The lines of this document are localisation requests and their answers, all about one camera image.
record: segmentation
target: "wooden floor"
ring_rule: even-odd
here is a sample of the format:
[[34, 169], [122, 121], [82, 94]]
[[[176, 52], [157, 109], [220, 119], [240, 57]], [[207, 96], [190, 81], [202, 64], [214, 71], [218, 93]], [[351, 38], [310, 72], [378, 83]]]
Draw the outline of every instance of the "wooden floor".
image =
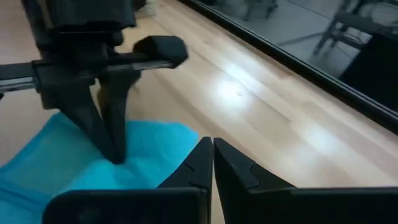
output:
[[[19, 2], [0, 6], [0, 63], [37, 58]], [[177, 35], [190, 59], [176, 70], [144, 72], [129, 95], [129, 118], [179, 121], [222, 137], [298, 187], [398, 185], [397, 136], [195, 11], [161, 0], [156, 17], [138, 26], [125, 30], [120, 51], [146, 35]], [[34, 90], [8, 94], [0, 104], [0, 163], [55, 112], [41, 109]], [[222, 223], [217, 194], [213, 201], [213, 223]]]

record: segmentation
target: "blue towel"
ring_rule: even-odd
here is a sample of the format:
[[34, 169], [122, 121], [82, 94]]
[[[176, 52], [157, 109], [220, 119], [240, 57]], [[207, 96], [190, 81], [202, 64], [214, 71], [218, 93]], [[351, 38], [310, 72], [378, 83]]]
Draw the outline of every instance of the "blue towel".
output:
[[172, 174], [198, 135], [178, 123], [128, 121], [127, 157], [104, 159], [84, 133], [59, 113], [0, 168], [1, 223], [40, 223], [46, 204], [68, 190], [154, 189]]

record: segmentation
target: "light wood floor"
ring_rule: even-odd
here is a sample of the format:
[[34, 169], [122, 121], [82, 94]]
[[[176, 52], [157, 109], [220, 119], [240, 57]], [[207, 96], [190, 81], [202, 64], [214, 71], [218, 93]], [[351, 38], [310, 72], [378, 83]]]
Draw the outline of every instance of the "light wood floor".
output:
[[[0, 0], [0, 63], [38, 58], [18, 1]], [[273, 59], [175, 0], [125, 30], [120, 51], [146, 35], [177, 35], [190, 59], [176, 70], [144, 72], [131, 90], [131, 119], [179, 121], [222, 137], [298, 187], [398, 185], [398, 138]], [[56, 111], [34, 90], [0, 104], [0, 163]], [[213, 223], [222, 223], [214, 194]]]

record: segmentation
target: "blue cloth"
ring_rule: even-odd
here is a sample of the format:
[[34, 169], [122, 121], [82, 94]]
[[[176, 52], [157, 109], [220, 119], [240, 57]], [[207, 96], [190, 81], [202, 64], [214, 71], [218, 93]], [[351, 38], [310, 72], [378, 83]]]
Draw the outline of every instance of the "blue cloth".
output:
[[128, 121], [127, 157], [103, 158], [84, 133], [59, 113], [8, 164], [0, 168], [1, 223], [40, 223], [54, 196], [81, 189], [154, 189], [172, 174], [198, 135], [178, 123]]

